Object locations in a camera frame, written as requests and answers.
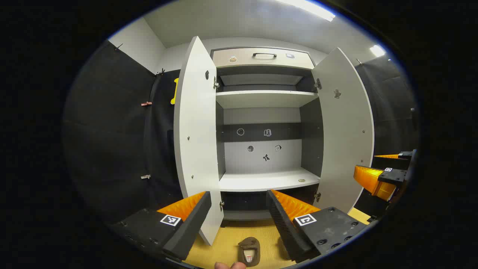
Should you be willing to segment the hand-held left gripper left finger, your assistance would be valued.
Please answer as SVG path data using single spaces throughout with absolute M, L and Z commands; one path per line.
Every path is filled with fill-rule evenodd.
M 149 256 L 185 260 L 211 208 L 202 191 L 164 208 L 144 208 L 110 225 L 112 231 Z

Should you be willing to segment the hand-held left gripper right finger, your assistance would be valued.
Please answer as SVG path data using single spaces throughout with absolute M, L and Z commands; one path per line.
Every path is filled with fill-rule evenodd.
M 366 224 L 335 208 L 316 208 L 276 190 L 266 206 L 288 256 L 296 263 L 328 255 L 351 241 Z

